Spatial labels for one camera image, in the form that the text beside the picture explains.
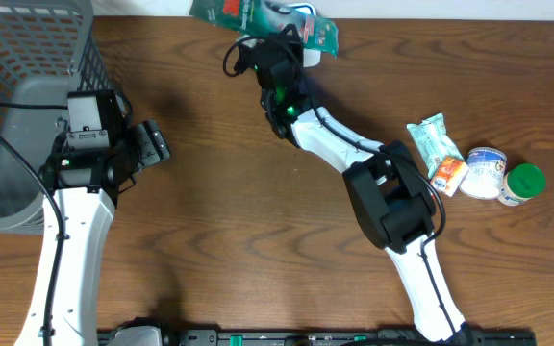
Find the green white pouch packet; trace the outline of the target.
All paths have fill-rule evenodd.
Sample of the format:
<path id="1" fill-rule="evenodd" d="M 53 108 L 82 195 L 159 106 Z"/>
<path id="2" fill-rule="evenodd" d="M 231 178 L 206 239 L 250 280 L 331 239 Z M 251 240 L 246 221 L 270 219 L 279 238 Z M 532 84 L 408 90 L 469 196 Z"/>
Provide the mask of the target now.
<path id="1" fill-rule="evenodd" d="M 271 0 L 193 0 L 189 15 L 249 36 L 278 33 L 293 24 L 306 49 L 339 51 L 339 30 L 331 19 L 309 3 L 283 4 Z"/>

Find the mint green wipes pack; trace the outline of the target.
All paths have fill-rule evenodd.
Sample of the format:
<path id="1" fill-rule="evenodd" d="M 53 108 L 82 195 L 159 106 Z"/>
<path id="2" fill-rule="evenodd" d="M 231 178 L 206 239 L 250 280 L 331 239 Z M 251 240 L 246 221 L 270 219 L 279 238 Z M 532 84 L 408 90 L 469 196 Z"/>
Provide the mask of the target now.
<path id="1" fill-rule="evenodd" d="M 431 179 L 446 158 L 462 161 L 464 157 L 456 144 L 447 135 L 442 113 L 437 113 L 419 124 L 410 123 L 406 126 L 415 146 L 428 169 Z"/>

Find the orange snack box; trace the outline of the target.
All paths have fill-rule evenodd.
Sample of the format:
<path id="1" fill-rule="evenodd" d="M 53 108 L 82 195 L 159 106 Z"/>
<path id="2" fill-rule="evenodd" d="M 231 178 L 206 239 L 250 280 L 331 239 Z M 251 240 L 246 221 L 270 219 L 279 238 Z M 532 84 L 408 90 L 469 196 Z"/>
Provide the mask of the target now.
<path id="1" fill-rule="evenodd" d="M 430 180 L 430 183 L 436 191 L 448 197 L 453 197 L 468 170 L 469 167 L 464 161 L 446 157 Z"/>

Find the white blue label container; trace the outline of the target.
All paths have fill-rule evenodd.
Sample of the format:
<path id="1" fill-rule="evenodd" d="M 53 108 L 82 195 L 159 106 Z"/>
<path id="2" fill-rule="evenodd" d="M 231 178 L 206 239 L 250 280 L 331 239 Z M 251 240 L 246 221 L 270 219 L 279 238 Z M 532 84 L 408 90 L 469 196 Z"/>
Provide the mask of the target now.
<path id="1" fill-rule="evenodd" d="M 504 178 L 506 163 L 505 154 L 497 149 L 471 149 L 466 159 L 468 171 L 459 186 L 460 191 L 476 199 L 495 199 Z"/>

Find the green lid glass jar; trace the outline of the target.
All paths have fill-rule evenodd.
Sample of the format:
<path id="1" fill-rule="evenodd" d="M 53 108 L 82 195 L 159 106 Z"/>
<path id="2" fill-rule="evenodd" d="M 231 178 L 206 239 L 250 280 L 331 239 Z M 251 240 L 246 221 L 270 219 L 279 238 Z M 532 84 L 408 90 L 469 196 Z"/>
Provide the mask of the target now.
<path id="1" fill-rule="evenodd" d="M 546 188 L 543 172 L 534 164 L 523 163 L 505 174 L 497 200 L 515 207 L 540 195 Z"/>

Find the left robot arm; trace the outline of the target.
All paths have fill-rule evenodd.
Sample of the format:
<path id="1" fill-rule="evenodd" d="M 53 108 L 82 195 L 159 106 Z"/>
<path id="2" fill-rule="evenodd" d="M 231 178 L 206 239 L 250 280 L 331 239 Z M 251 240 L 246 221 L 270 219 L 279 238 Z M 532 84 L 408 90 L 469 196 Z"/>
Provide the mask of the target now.
<path id="1" fill-rule="evenodd" d="M 46 190 L 43 241 L 19 345 L 101 345 L 97 298 L 105 240 L 120 194 L 144 169 L 170 157 L 153 120 L 118 133 L 71 132 L 40 169 Z"/>

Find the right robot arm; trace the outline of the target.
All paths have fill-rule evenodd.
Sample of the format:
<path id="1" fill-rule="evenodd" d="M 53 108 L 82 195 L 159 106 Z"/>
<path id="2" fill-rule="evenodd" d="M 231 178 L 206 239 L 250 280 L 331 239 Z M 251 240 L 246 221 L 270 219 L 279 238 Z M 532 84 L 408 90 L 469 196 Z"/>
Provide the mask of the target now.
<path id="1" fill-rule="evenodd" d="M 376 248 L 387 252 L 405 288 L 417 331 L 431 342 L 456 343 L 466 320 L 454 303 L 436 240 L 446 212 L 408 148 L 350 130 L 321 107 L 302 67 L 302 40 L 292 25 L 239 43 L 235 70 L 255 72 L 273 132 L 341 174 L 355 218 Z"/>

